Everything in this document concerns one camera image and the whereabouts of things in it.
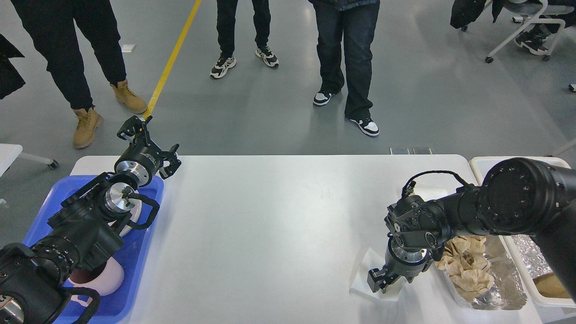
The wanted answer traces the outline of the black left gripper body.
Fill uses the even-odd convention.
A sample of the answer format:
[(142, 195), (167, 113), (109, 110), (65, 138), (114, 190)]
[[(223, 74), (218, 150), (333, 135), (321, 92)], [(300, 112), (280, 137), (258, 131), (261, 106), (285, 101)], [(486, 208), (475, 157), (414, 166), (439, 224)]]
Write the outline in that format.
[(129, 172), (139, 187), (146, 186), (164, 164), (160, 151), (156, 146), (130, 146), (115, 163), (114, 172)]

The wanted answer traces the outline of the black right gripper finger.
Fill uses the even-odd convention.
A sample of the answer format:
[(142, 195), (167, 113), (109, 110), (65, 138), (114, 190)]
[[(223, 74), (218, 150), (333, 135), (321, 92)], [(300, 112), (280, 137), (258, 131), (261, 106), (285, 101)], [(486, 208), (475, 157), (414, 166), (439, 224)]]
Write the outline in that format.
[(389, 275), (378, 285), (378, 291), (382, 294), (399, 294), (406, 283), (402, 275)]
[(367, 277), (367, 283), (370, 289), (378, 289), (378, 285), (383, 282), (386, 276), (389, 276), (389, 269), (387, 267), (370, 269)]

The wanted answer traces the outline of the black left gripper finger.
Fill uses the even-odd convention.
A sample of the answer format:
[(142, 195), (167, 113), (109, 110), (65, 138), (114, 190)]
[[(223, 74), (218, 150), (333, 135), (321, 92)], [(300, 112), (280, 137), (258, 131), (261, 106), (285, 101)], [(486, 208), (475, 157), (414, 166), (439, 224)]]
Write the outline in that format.
[(152, 116), (146, 118), (132, 115), (128, 118), (117, 132), (117, 137), (122, 140), (131, 141), (128, 148), (124, 151), (128, 153), (130, 150), (156, 150), (156, 144), (152, 141), (147, 129), (148, 123), (152, 120)]
[(179, 146), (179, 144), (175, 144), (168, 151), (161, 150), (158, 152), (158, 158), (160, 159), (158, 172), (162, 179), (167, 179), (173, 176), (181, 166), (181, 160), (178, 159), (176, 152)]

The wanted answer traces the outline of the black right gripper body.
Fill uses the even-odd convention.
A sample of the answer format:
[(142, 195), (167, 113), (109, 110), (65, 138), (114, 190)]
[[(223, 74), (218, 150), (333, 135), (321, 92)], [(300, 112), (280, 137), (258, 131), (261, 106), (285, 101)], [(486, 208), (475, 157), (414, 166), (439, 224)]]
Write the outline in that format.
[(387, 243), (385, 267), (389, 275), (402, 275), (411, 283), (422, 271), (427, 271), (432, 265), (432, 257), (428, 249), (416, 249), (413, 252), (401, 248), (394, 238)]

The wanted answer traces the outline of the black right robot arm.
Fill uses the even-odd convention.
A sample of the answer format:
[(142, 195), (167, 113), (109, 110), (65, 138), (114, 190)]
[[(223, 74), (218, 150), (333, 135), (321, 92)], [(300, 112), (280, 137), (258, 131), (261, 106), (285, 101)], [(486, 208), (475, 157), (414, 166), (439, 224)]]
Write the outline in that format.
[(461, 183), (455, 193), (427, 202), (412, 193), (412, 177), (387, 208), (387, 256), (382, 269), (368, 272), (372, 292), (385, 293), (399, 277), (411, 282), (455, 236), (527, 234), (574, 299), (575, 170), (515, 157), (493, 166), (481, 186), (454, 177)]

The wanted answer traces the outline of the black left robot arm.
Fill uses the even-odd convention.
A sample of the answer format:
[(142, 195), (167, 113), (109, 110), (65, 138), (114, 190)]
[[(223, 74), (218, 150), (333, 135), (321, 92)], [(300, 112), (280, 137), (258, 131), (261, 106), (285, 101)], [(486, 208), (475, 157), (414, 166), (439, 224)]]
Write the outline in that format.
[(66, 287), (77, 269), (93, 270), (124, 245), (121, 231), (150, 227), (160, 204), (137, 193), (159, 172), (166, 179), (181, 166), (176, 151), (161, 150), (147, 128), (152, 116), (132, 116), (117, 132), (131, 144), (115, 163), (113, 172), (99, 174), (62, 202), (49, 218), (52, 231), (32, 246), (11, 243), (1, 249), (0, 288), (3, 324), (51, 324), (71, 297), (92, 301), (76, 320), (86, 324), (99, 309), (101, 294), (93, 288)]

